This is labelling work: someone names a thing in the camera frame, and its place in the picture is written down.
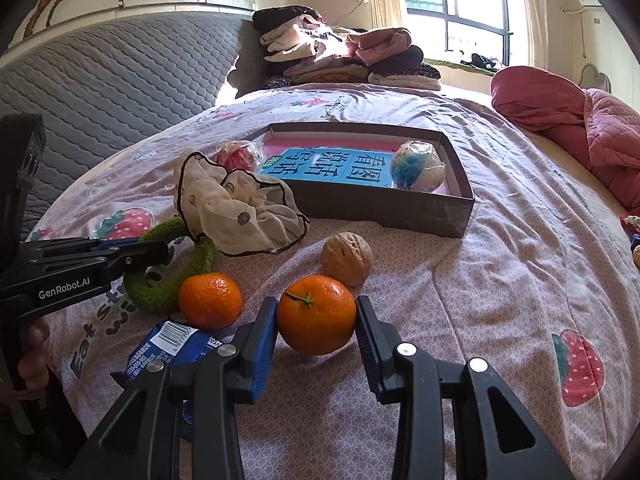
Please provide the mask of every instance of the bed sheet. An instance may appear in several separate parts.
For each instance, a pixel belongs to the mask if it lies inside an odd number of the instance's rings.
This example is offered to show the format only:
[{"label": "bed sheet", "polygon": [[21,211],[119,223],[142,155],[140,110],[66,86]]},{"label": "bed sheet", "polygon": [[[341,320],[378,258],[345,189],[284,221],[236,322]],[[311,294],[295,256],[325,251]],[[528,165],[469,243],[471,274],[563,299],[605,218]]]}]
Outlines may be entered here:
[{"label": "bed sheet", "polygon": [[[245,306],[238,322],[216,335],[228,340],[239,323],[253,319],[264,296],[279,296],[294,280],[320,272],[319,253],[331,234],[356,232],[369,241],[375,262],[353,292],[367,294],[380,319],[435,358],[486,358],[577,478],[601,478],[640,418],[640,280],[617,220],[622,210],[584,168],[473,94],[349,84],[255,92],[97,166],[64,192],[33,237],[144,232],[175,213],[170,175],[184,148],[212,155],[220,140],[269,123],[371,121],[443,130],[476,195],[462,240],[313,219],[302,243],[279,256],[220,256],[214,266],[238,281]],[[189,246],[188,240],[176,246],[174,262]],[[120,283],[106,296],[50,316],[52,365],[88,432],[120,394],[109,372],[124,366],[158,319],[137,310]],[[581,351],[593,352],[584,375],[576,369],[570,376],[587,381],[588,389],[604,375],[600,391],[578,405],[569,391],[575,384],[560,382],[554,349],[554,340],[569,335],[567,349],[577,352],[568,346],[572,333],[590,343],[580,340]],[[446,470],[453,478],[452,423],[445,415]],[[296,354],[279,339],[264,397],[238,409],[246,476],[388,479],[397,420],[397,407],[379,406],[369,393],[355,338],[323,358]]]}]

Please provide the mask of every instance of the blue wrapper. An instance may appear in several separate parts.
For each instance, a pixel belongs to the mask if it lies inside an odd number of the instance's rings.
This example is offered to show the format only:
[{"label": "blue wrapper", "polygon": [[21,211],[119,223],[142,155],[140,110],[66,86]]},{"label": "blue wrapper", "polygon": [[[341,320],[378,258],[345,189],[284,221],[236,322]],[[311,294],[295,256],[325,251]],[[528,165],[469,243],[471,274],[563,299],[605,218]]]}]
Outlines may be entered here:
[{"label": "blue wrapper", "polygon": [[[111,377],[126,388],[149,361],[160,359],[171,366],[194,363],[220,345],[222,342],[202,330],[176,323],[171,319],[163,320],[151,329],[129,355],[127,367],[121,372],[112,372]],[[189,442],[192,424],[193,403],[186,400],[182,407],[180,436]]]}]

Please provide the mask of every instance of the green fuzzy ring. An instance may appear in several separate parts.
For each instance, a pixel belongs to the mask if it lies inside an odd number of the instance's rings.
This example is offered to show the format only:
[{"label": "green fuzzy ring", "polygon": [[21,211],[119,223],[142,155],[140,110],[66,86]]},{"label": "green fuzzy ring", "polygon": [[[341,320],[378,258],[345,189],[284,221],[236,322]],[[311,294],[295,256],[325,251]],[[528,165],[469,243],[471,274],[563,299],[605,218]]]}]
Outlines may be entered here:
[{"label": "green fuzzy ring", "polygon": [[[181,218],[171,218],[157,225],[139,242],[173,242],[181,236],[188,236],[187,227]],[[142,310],[168,312],[178,304],[178,291],[182,282],[191,276],[211,271],[216,254],[210,238],[197,241],[189,261],[170,278],[163,277],[157,285],[150,285],[146,279],[146,269],[126,270],[122,284],[133,303]]]}]

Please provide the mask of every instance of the window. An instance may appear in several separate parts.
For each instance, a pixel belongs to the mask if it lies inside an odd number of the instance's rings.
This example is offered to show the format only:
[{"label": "window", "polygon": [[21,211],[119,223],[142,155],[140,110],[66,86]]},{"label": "window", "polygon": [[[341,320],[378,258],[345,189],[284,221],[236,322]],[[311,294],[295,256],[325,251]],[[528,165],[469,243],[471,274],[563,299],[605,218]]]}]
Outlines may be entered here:
[{"label": "window", "polygon": [[407,28],[425,57],[444,51],[477,53],[510,62],[507,0],[405,0]]}]

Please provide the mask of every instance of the open cardboard box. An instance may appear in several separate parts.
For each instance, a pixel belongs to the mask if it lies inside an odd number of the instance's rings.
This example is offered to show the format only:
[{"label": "open cardboard box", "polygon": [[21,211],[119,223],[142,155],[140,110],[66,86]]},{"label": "open cardboard box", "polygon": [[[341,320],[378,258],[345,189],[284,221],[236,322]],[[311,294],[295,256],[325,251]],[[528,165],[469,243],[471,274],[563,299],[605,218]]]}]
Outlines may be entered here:
[{"label": "open cardboard box", "polygon": [[462,238],[475,199],[469,180],[449,139],[421,128],[369,123],[274,123],[249,136],[263,143],[267,158],[289,148],[350,148],[394,152],[418,139],[430,142],[446,165],[445,184],[425,193],[389,187],[283,177],[296,205],[311,218],[369,220],[385,227]]}]

